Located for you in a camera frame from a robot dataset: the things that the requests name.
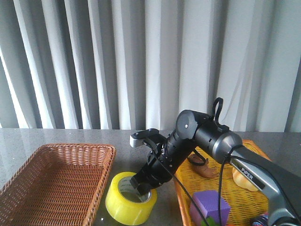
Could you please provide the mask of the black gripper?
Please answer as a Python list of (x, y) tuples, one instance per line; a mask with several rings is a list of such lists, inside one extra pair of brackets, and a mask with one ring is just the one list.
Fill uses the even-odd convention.
[(170, 181), (175, 173), (175, 147), (151, 148), (146, 164), (142, 166), (130, 184), (140, 195)]

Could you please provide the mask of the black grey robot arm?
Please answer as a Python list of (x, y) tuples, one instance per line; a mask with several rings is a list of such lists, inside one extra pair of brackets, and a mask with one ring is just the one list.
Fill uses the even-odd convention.
[(301, 179), (247, 149), (238, 134), (219, 125), (213, 116), (184, 110), (168, 137), (157, 129), (143, 130), (131, 136), (130, 145), (151, 148), (147, 163), (130, 180), (142, 195), (170, 181), (188, 155), (200, 147), (219, 164), (232, 165), (268, 198), (270, 226), (301, 223)]

